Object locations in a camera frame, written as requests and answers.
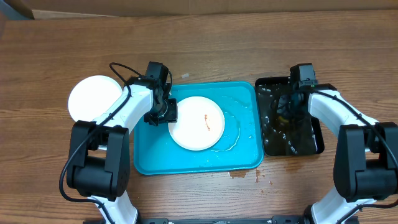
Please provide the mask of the white plate with red stain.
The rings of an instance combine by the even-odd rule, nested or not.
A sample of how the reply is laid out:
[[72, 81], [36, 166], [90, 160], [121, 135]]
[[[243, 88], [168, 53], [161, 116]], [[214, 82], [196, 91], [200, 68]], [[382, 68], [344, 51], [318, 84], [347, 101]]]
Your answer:
[[177, 103], [177, 122], [168, 124], [172, 139], [182, 148], [202, 151], [222, 137], [225, 118], [211, 99], [191, 96]]

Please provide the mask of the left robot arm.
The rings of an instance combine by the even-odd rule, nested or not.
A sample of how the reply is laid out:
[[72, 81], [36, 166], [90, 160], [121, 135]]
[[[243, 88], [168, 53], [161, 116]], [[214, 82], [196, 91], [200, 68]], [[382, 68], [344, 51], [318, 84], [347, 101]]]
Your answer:
[[95, 75], [73, 88], [68, 110], [75, 124], [59, 187], [62, 195], [68, 186], [81, 198], [65, 199], [95, 204], [104, 223], [138, 221], [139, 212], [126, 190], [129, 137], [141, 119], [153, 126], [176, 120], [177, 102], [169, 98], [172, 84], [167, 74], [131, 77], [124, 86]]

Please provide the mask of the green yellow sponge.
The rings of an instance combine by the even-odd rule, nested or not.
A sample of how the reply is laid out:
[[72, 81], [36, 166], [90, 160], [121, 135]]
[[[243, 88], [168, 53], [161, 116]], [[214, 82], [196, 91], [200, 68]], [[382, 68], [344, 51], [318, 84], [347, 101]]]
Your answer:
[[282, 116], [279, 116], [277, 119], [278, 119], [278, 121], [281, 122], [281, 123], [288, 123], [288, 122], [289, 122], [289, 120], [283, 118]]

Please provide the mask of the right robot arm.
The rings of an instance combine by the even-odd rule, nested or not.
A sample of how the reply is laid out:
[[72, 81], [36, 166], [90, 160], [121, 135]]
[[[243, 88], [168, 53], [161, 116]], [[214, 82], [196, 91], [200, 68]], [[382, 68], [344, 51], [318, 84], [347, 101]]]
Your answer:
[[382, 201], [397, 194], [397, 125], [366, 116], [331, 84], [297, 85], [271, 108], [284, 119], [318, 119], [337, 137], [334, 186], [307, 208], [305, 223], [346, 223], [365, 208], [388, 209]]

